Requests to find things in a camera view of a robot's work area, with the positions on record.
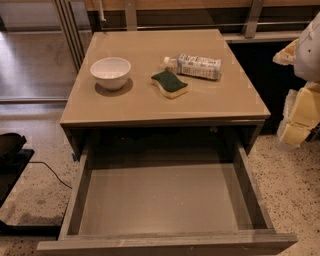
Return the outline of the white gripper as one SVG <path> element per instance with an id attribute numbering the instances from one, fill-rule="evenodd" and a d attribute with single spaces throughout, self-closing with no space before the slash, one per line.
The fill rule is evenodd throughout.
<path id="1" fill-rule="evenodd" d="M 295 39 L 276 53 L 272 61 L 279 65 L 294 63 Z M 307 83 L 298 91 L 290 89 L 283 107 L 283 119 L 279 123 L 277 134 L 281 143 L 299 146 L 320 123 L 320 84 Z"/>

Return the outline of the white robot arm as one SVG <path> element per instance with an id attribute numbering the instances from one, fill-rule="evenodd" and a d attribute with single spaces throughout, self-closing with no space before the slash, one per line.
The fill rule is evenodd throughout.
<path id="1" fill-rule="evenodd" d="M 277 130 L 277 146 L 282 150 L 293 150 L 320 123 L 320 13 L 298 39 L 274 55 L 273 62 L 292 65 L 295 76 L 306 81 L 298 91 L 289 90 L 283 120 Z"/>

